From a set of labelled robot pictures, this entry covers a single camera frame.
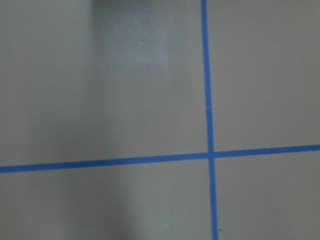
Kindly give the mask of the blue tape strip crosswise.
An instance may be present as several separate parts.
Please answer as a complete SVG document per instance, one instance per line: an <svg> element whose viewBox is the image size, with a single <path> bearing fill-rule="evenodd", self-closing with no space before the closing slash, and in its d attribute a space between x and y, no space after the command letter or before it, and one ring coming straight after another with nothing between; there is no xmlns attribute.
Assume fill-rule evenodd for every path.
<svg viewBox="0 0 320 240"><path fill-rule="evenodd" d="M8 166L1 166L0 172L2 174L8 174L8 173L23 173L23 172L37 172L37 171L53 171L53 170L148 164L148 163L160 163L160 162L189 161L189 160L200 160L200 159L210 159L210 158L231 158L231 157L242 157L242 156L315 152L319 150L320 150L320 146L318 144L314 144L314 145L300 145L300 146L286 146L286 147L215 151L215 152L203 152L203 153L141 156L141 157L128 157L128 158L116 158L116 159L8 165Z"/></svg>

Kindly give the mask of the blue tape strip lengthwise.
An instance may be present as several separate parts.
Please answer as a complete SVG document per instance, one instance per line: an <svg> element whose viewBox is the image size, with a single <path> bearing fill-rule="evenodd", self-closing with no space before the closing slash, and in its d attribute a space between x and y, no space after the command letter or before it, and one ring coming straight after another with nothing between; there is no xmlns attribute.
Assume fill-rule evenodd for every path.
<svg viewBox="0 0 320 240"><path fill-rule="evenodd" d="M211 91L211 69L210 69L210 49L209 49L209 32L208 32L208 10L207 1L201 1L201 32L202 32L202 49L203 49L203 72L205 87L205 106L206 106L206 133L208 149L208 173L210 189L210 212L211 212L211 231L212 239L219 239L218 227L218 209L217 209L217 191L216 191L216 170L215 170L215 146L214 146L214 129L213 129L213 107Z"/></svg>

